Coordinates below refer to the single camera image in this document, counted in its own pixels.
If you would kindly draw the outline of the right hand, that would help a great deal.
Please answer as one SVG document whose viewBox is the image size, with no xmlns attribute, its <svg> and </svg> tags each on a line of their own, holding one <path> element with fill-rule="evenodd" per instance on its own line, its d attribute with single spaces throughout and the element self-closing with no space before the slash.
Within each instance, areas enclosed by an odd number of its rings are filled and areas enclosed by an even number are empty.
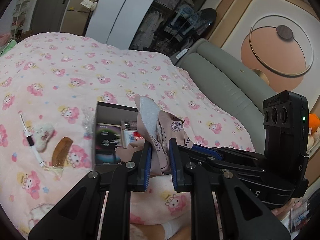
<svg viewBox="0 0 320 240">
<path fill-rule="evenodd" d="M 296 230 L 309 213 L 308 203 L 292 198 L 283 207 L 272 210 L 272 213 L 287 229 Z"/>
</svg>

